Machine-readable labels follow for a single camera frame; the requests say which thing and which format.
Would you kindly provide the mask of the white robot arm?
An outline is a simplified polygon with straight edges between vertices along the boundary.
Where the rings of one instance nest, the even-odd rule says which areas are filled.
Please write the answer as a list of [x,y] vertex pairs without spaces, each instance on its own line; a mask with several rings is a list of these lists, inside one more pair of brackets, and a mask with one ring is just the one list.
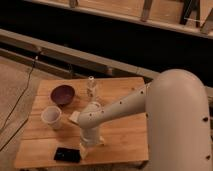
[[104,122],[147,115],[149,171],[213,171],[208,96],[193,73],[170,69],[129,95],[96,111],[84,110],[85,134]]

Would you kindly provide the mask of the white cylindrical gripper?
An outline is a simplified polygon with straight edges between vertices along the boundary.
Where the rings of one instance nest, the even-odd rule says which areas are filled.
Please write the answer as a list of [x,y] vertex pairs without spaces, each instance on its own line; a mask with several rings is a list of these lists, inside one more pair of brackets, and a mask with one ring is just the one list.
[[81,130],[80,142],[86,147],[93,147],[98,144],[103,144],[104,139],[100,135],[100,129],[98,127],[94,127],[90,129]]

